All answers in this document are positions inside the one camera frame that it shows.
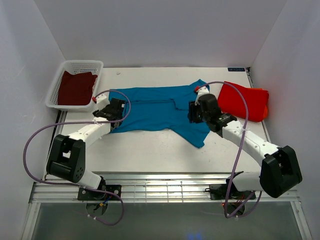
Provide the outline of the blue t shirt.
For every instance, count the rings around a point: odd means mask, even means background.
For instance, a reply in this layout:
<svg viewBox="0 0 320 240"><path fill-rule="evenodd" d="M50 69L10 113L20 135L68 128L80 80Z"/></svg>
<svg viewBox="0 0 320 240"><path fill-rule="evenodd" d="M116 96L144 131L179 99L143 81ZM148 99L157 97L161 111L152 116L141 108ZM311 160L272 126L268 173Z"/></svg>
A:
<svg viewBox="0 0 320 240"><path fill-rule="evenodd" d="M162 131L170 129L200 149L210 130L206 123L190 123L189 102L195 101L194 89L204 85L201 79L190 85L167 87L118 88L109 99L130 101L128 117L111 133L131 131Z"/></svg>

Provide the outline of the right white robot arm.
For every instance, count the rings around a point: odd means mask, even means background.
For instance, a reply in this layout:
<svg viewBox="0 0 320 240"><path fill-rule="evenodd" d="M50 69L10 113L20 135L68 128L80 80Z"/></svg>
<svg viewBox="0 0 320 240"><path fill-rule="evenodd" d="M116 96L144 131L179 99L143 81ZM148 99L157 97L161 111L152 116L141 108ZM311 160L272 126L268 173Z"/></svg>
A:
<svg viewBox="0 0 320 240"><path fill-rule="evenodd" d="M237 145L260 166L256 172L239 172L229 177L226 194L237 199L245 191L263 191L278 198L302 182L303 176L295 150L270 143L250 130L246 130L236 117L223 113L216 97L207 87L196 87L197 97L189 103L188 119L191 123L206 123L220 137Z"/></svg>

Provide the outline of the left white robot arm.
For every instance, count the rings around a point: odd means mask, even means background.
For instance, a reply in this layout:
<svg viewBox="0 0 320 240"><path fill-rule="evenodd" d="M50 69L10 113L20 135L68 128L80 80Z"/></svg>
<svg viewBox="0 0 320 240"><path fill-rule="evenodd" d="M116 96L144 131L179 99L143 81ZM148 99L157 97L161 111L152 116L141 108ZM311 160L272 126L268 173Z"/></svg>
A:
<svg viewBox="0 0 320 240"><path fill-rule="evenodd" d="M101 95L96 100L90 124L68 134L57 135L46 165L46 172L60 179L89 188L88 193L100 200L106 195L104 179L86 169L86 150L98 139L109 134L122 124L126 101L118 98L109 100Z"/></svg>

